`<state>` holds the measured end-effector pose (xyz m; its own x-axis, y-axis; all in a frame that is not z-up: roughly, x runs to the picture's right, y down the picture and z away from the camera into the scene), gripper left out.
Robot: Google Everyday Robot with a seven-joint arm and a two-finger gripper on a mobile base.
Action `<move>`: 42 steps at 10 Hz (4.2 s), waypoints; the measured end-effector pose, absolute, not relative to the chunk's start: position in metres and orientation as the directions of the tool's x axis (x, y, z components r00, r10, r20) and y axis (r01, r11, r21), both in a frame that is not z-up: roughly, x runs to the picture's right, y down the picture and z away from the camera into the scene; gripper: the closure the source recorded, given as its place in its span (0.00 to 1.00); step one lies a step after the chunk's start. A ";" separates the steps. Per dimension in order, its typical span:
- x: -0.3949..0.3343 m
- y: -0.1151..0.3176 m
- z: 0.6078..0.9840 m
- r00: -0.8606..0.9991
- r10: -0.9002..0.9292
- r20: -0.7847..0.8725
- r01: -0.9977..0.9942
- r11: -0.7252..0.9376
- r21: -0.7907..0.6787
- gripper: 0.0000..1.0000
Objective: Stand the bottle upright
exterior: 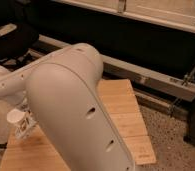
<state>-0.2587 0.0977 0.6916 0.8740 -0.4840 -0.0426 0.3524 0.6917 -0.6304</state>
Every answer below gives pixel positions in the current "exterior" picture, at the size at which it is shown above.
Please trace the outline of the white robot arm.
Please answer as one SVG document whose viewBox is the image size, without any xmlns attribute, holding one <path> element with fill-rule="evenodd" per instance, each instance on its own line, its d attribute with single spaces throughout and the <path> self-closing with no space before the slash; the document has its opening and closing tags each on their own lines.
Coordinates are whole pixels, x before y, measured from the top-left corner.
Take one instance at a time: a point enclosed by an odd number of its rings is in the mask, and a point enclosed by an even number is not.
<svg viewBox="0 0 195 171">
<path fill-rule="evenodd" d="M 102 73 L 96 48 L 77 43 L 0 76 L 0 97 L 26 93 L 38 125 L 71 171 L 134 171 L 98 94 Z"/>
</svg>

